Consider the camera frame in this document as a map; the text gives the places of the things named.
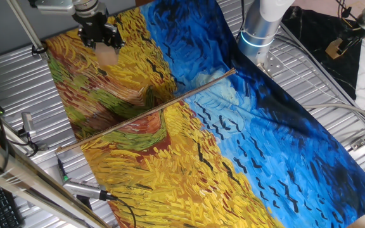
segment wooden stick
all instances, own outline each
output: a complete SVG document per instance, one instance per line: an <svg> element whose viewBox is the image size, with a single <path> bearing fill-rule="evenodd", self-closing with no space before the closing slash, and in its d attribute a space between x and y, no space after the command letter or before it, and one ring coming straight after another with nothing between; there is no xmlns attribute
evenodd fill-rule
<svg viewBox="0 0 365 228"><path fill-rule="evenodd" d="M59 146L59 148L57 148L57 150L56 150L56 153L61 153L61 152L68 151L70 149L74 149L77 146L81 146L81 145L83 145L85 143L88 143L89 141L95 140L95 139L97 139L97 138L99 138L101 136L106 135L107 133L110 133L110 132L112 132L114 130L117 130L119 128L125 127L126 125L131 124L131 123L135 122L136 120L138 120L138 119L140 119L142 117L146 117L146 116L148 116L150 114L153 114L153 113L155 113L157 111L160 111L160 110L162 110L162 109L164 109L164 108L166 108L166 107L168 107L168 106L170 106L172 104L175 104L175 103L179 102L180 100L183 100L183 99L185 99L187 97L190 97L190 96L192 96L192 95L194 95L194 94L196 94L198 92L201 92L201 91L203 91L205 89L208 89L209 87L213 86L216 82L218 82L218 81L220 81L222 79L225 79L226 77L228 77L228 76L230 76L232 74L235 74L235 73L236 73L236 70L234 68L232 68L228 72L226 72L223 76L221 76L220 78L215 79L215 80L213 80L213 81L211 81L211 82L209 82L209 83L207 83L207 84L205 84L205 85L203 85L201 87L198 87L197 89L194 89L192 91L186 92L183 95L181 95L181 96L179 96L177 98L174 98L171 101L166 102L164 104L161 104L161 105L159 105L157 107L154 107L154 108L152 108L152 109L150 109L150 110L148 110L148 111L146 111L146 112L144 112L144 113L142 113L142 114L140 114L140 115L138 115L138 116L136 116L134 118L130 118L130 119L126 120L126 121L123 121L122 123L118 123L117 125L115 125L113 127L110 127L110 128L108 128L106 130L103 130L103 131L101 131L99 133L96 133L96 134L94 134L92 136L89 136L89 137L87 137L87 138L85 138L85 139L83 139L83 140L81 140L79 142L76 142L75 144L71 144L71 145L68 145L68 146L65 146L65 147Z"/></svg>

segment van gogh painting print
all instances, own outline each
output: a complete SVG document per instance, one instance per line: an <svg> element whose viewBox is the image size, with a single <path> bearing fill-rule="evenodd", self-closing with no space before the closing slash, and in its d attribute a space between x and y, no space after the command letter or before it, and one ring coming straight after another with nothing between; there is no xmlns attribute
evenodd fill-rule
<svg viewBox="0 0 365 228"><path fill-rule="evenodd" d="M77 31L48 40L78 139L224 75L210 89L82 145L138 227L346 227L365 214L365 173L237 48L214 0L164 0L109 19L126 46L100 67ZM129 210L110 206L122 227Z"/></svg>

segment black cable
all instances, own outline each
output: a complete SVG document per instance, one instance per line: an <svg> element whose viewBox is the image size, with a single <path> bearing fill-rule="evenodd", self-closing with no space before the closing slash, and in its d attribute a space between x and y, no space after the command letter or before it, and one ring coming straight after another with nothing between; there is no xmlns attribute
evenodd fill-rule
<svg viewBox="0 0 365 228"><path fill-rule="evenodd" d="M241 4L241 25L238 35L236 36L236 40L239 38L243 25L245 24L245 0L240 0Z"/></svg>
<svg viewBox="0 0 365 228"><path fill-rule="evenodd" d="M28 141L28 143L19 143L19 142L14 142L12 140L9 140L8 141L12 144L15 144L15 145L18 145L18 146L28 146L30 144L30 141Z"/></svg>
<svg viewBox="0 0 365 228"><path fill-rule="evenodd" d="M10 152L9 152L9 147L8 147L9 144L8 144L8 140L6 138L5 128L4 128L4 124L1 119L1 116L0 116L0 128L1 128L0 145L1 145L1 148L5 149L5 152L6 152L3 167L0 169L0 172L3 174L5 172L6 167L8 166Z"/></svg>
<svg viewBox="0 0 365 228"><path fill-rule="evenodd" d="M32 138L30 136L28 136L28 141L27 143L19 143L19 142L14 142L11 140L8 140L10 143L18 145L18 146L33 146L33 153L31 155L28 156L28 158L35 156L36 153L39 151L39 147L37 146L36 143L32 142Z"/></svg>
<svg viewBox="0 0 365 228"><path fill-rule="evenodd" d="M117 201L119 201L119 202L121 202L121 203L123 203L130 211L131 211L131 214L132 214L132 217L133 217L133 223L134 223L134 228L136 228L136 218L135 218L135 216L134 216L134 213L133 213L133 211L132 211L132 208L127 204L127 203L125 203L125 201L123 201L123 200L121 200L121 199L119 199L118 197L116 197L116 199L115 200L117 200Z"/></svg>

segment metal grating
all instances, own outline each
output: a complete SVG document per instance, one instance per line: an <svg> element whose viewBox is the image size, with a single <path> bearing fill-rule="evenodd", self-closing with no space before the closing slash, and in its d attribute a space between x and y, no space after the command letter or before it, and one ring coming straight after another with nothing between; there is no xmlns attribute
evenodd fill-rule
<svg viewBox="0 0 365 228"><path fill-rule="evenodd" d="M57 147L76 140L47 62L39 55L32 56L30 51L31 47L25 47L0 56L0 105L6 111L4 119L16 130L22 128L21 112L31 112L37 129L37 136L32 140L37 144L47 144L49 148L32 160L50 174L58 168ZM69 177L96 182L80 149L67 151L59 157ZM24 199L15 198L15 201L25 219L25 227L68 225ZM117 224L108 203L91 200L91 206L105 222Z"/></svg>
<svg viewBox="0 0 365 228"><path fill-rule="evenodd" d="M282 28L278 33L297 42ZM272 79L301 105L345 103L357 106L328 72L313 64L294 46L275 40L270 47L266 68ZM350 146L365 134L365 119L360 114L343 108L319 108L309 112L365 171L365 146L356 151Z"/></svg>
<svg viewBox="0 0 365 228"><path fill-rule="evenodd" d="M221 7L227 25L236 37L239 34L243 18L241 16L241 1L242 0L216 0ZM245 15L254 0L244 0Z"/></svg>

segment blue brush strokes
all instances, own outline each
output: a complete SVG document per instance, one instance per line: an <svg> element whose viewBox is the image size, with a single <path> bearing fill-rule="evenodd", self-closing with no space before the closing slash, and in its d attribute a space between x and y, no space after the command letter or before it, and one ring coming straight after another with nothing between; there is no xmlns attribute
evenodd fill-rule
<svg viewBox="0 0 365 228"><path fill-rule="evenodd" d="M243 56L214 0L141 7L179 89L236 172L285 227L346 227L365 214L365 173L296 101Z"/></svg>

